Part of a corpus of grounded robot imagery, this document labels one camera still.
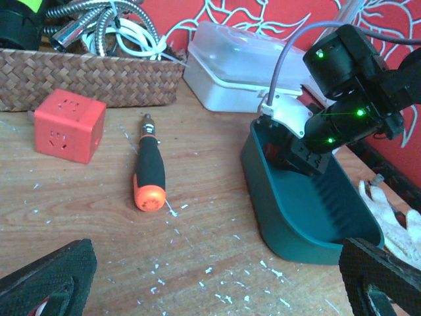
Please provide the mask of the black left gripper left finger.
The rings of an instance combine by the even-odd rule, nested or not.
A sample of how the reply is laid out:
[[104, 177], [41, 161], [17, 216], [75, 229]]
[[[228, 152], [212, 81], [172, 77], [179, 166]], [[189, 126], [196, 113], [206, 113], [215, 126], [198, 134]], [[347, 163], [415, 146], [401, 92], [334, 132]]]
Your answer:
[[90, 239], [71, 243], [1, 278], [1, 314], [82, 315], [97, 269]]

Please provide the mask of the large red spring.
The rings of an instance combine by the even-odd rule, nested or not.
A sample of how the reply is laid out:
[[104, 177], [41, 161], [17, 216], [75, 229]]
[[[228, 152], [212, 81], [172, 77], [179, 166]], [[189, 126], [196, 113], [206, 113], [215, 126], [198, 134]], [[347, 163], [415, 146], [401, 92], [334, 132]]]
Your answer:
[[49, 298], [45, 298], [32, 312], [31, 316], [41, 316]]

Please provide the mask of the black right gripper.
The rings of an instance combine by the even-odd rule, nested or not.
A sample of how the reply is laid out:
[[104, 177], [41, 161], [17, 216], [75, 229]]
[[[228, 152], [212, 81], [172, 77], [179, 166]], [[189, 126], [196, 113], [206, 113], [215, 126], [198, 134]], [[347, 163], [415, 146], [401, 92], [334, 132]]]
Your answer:
[[264, 145], [270, 143], [280, 149], [275, 159], [266, 159], [269, 163], [279, 169], [294, 171], [307, 176], [320, 175], [326, 172], [332, 159], [332, 153], [319, 154], [312, 152], [302, 139], [294, 136], [282, 125], [269, 124], [265, 131], [268, 132], [268, 140]]

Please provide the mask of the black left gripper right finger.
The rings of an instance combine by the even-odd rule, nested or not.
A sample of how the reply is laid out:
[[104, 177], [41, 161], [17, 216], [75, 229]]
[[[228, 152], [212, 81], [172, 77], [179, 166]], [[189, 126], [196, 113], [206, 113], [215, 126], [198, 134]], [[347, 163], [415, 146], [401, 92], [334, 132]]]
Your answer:
[[420, 314], [420, 270], [362, 238], [347, 238], [339, 270], [354, 315]]

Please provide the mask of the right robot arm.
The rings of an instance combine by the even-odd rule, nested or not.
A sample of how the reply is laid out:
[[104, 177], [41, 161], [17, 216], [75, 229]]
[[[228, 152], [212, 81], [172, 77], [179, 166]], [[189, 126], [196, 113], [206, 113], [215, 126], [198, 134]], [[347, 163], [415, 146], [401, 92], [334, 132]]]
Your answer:
[[394, 139], [402, 134], [402, 110], [420, 102], [420, 51], [390, 69], [371, 38], [420, 45], [419, 39], [397, 38], [339, 21], [321, 21], [305, 31], [331, 28], [303, 62], [322, 95], [332, 104], [313, 113], [291, 97], [276, 96], [282, 65], [295, 43], [287, 41], [274, 68], [268, 95], [259, 105], [260, 118], [272, 139], [262, 149], [266, 160], [305, 175], [323, 174], [332, 153], [369, 135]]

